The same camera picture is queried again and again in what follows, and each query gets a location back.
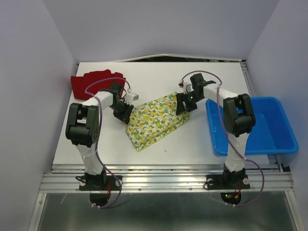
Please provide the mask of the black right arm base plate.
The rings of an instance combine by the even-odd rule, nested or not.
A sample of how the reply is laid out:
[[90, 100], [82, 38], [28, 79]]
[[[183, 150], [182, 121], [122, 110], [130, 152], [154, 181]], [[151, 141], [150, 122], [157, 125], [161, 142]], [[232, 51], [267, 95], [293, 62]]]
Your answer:
[[247, 175], [227, 176], [223, 174], [206, 175], [206, 181], [203, 188], [207, 190], [235, 190], [250, 189], [250, 183]]

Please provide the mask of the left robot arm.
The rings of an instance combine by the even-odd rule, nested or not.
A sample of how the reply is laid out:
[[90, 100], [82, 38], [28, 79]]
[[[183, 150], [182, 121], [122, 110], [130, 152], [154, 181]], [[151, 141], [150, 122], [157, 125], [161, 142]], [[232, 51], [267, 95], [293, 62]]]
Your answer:
[[109, 173], [99, 157], [98, 143], [103, 122], [103, 110], [111, 108], [115, 118], [128, 124], [130, 114], [134, 108], [133, 101], [138, 100], [138, 94], [131, 89], [125, 90], [118, 82], [112, 82], [110, 88], [100, 89], [91, 93], [89, 89], [94, 84], [85, 88], [85, 94], [90, 98], [83, 103], [72, 103], [69, 106], [65, 136], [79, 151], [85, 172], [77, 176], [81, 191], [105, 190], [108, 186], [121, 186], [121, 176]]

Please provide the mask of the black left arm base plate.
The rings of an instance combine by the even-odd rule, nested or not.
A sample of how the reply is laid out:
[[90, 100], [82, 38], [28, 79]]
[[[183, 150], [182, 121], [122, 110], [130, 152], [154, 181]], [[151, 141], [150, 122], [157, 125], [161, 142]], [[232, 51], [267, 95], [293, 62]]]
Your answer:
[[81, 176], [79, 181], [79, 190], [80, 191], [120, 191], [120, 186], [116, 179], [107, 175], [105, 177], [105, 182], [85, 182], [85, 177]]

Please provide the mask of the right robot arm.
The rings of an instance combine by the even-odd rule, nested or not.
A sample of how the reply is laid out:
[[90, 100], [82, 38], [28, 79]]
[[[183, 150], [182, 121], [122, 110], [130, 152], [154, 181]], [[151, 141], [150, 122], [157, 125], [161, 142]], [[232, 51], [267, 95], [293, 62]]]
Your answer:
[[248, 136], [256, 124], [256, 118], [248, 94], [237, 94], [222, 88], [222, 80], [206, 81], [204, 71], [192, 71], [187, 75], [190, 82], [182, 78], [179, 87], [183, 92], [176, 95], [177, 110], [180, 115], [197, 109], [197, 102], [206, 98], [216, 102], [224, 135], [228, 142], [227, 159], [223, 173], [212, 178], [215, 185], [222, 184], [227, 188], [234, 185], [249, 185], [245, 172], [245, 150]]

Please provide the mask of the lemon print skirt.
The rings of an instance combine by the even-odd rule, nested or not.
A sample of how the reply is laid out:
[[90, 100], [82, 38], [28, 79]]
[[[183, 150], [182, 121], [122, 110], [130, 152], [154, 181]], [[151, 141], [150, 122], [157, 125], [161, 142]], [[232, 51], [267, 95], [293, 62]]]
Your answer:
[[177, 115], [176, 110], [175, 92], [133, 108], [126, 125], [126, 134], [137, 152], [158, 142], [189, 121], [189, 112]]

